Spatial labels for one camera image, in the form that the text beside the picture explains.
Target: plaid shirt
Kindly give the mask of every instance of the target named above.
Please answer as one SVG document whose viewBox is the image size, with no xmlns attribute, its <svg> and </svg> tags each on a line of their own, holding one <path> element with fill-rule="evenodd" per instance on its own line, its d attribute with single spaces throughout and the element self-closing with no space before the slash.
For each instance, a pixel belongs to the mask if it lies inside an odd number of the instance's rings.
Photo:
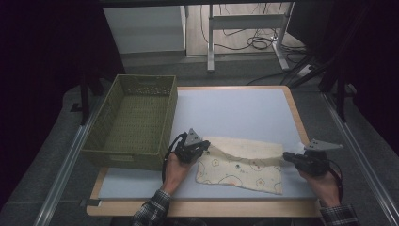
<svg viewBox="0 0 399 226">
<path fill-rule="evenodd" d="M 167 218 L 170 196 L 163 190 L 143 204 L 132 217 L 133 226 L 206 226 L 199 218 Z M 320 210 L 327 226 L 359 226 L 358 218 L 352 205 L 341 205 Z"/>
</svg>

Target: beige cloth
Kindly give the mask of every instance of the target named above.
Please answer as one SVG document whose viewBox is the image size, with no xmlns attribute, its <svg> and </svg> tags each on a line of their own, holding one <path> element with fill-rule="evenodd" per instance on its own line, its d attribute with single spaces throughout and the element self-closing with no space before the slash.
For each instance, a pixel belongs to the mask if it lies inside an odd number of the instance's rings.
<svg viewBox="0 0 399 226">
<path fill-rule="evenodd" d="M 203 139 L 211 146 L 199 159 L 197 182 L 282 194 L 282 145 L 227 137 Z"/>
</svg>

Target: green woven basket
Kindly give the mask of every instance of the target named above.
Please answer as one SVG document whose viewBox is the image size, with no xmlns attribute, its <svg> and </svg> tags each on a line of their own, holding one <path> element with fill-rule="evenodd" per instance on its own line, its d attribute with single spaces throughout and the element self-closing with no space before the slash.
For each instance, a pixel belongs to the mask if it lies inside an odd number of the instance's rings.
<svg viewBox="0 0 399 226">
<path fill-rule="evenodd" d="M 119 74 L 82 154 L 98 167 L 161 170 L 177 104 L 175 76 Z"/>
</svg>

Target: sleeve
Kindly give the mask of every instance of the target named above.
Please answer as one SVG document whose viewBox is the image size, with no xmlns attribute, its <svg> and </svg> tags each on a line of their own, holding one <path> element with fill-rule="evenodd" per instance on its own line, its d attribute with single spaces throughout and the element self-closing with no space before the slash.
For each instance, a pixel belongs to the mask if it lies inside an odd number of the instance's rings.
<svg viewBox="0 0 399 226">
<path fill-rule="evenodd" d="M 133 226 L 162 225 L 168 214 L 170 196 L 163 190 L 157 190 L 152 198 L 145 202 L 132 217 Z"/>
<path fill-rule="evenodd" d="M 360 226 L 355 209 L 352 205 L 321 208 L 320 212 L 327 226 Z"/>
</svg>

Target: hand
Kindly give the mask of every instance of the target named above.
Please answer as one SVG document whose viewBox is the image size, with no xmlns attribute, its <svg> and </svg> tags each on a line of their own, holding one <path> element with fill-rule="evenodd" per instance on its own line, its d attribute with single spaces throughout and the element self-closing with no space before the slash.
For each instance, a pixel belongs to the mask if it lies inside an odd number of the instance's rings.
<svg viewBox="0 0 399 226">
<path fill-rule="evenodd" d="M 167 194 L 173 195 L 173 193 L 179 187 L 180 183 L 185 179 L 191 169 L 191 166 L 193 165 L 194 163 L 181 163 L 176 154 L 171 153 L 167 162 L 165 182 L 161 186 L 161 189 L 167 192 Z"/>
<path fill-rule="evenodd" d="M 337 183 L 330 172 L 324 176 L 312 177 L 308 173 L 299 170 L 299 175 L 308 181 L 311 189 L 320 199 L 322 206 L 335 207 L 341 205 Z"/>
</svg>

